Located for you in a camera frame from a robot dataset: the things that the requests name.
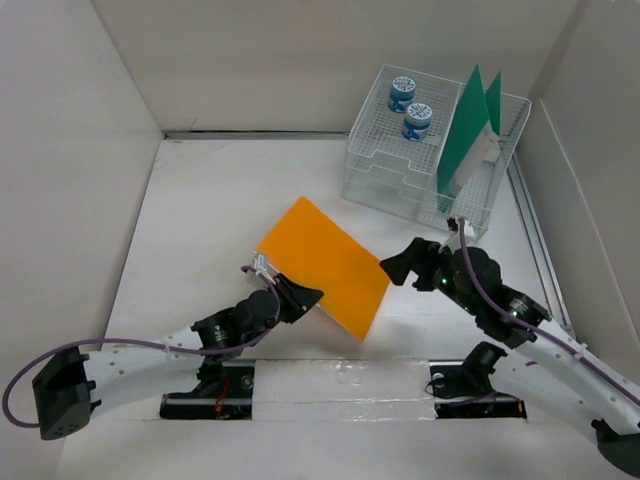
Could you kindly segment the green notebook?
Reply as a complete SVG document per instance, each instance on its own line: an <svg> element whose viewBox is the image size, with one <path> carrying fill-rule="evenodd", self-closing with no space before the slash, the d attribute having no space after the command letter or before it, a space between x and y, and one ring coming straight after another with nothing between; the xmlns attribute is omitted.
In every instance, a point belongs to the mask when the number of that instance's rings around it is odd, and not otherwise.
<svg viewBox="0 0 640 480"><path fill-rule="evenodd" d="M437 210L448 213L454 200L498 146L501 130L501 73L488 89L476 65L457 102L436 171Z"/></svg>

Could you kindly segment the blue white jar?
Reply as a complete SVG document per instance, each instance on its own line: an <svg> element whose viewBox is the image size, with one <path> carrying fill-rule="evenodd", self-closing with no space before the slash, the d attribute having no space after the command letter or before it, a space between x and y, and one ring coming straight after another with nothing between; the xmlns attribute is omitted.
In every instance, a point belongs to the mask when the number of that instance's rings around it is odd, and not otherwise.
<svg viewBox="0 0 640 480"><path fill-rule="evenodd" d="M409 141L422 141L433 117L432 108L425 103L412 103L406 107L402 125L402 135Z"/></svg>
<svg viewBox="0 0 640 480"><path fill-rule="evenodd" d="M388 108L395 113L404 113L412 103L416 92L416 82L413 78L402 75L391 81Z"/></svg>

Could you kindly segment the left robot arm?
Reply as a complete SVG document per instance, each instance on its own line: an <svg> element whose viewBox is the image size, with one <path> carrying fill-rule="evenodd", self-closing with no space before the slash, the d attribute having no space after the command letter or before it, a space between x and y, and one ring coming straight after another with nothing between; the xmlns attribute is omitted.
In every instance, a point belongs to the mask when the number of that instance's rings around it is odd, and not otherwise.
<svg viewBox="0 0 640 480"><path fill-rule="evenodd" d="M274 327L292 324L323 298L321 290L283 274L266 286L158 341L107 339L88 353L57 349L32 381L41 439L57 440L117 407L165 393L216 396L225 362L259 343Z"/></svg>

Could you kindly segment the orange notebook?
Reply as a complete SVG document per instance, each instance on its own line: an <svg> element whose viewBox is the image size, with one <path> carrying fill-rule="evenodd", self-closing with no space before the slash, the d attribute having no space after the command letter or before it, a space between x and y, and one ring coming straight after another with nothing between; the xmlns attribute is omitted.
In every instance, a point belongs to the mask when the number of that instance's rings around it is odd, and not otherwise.
<svg viewBox="0 0 640 480"><path fill-rule="evenodd" d="M390 280L379 259L311 200L298 198L255 251L290 280L323 291L319 307L356 339L365 340Z"/></svg>

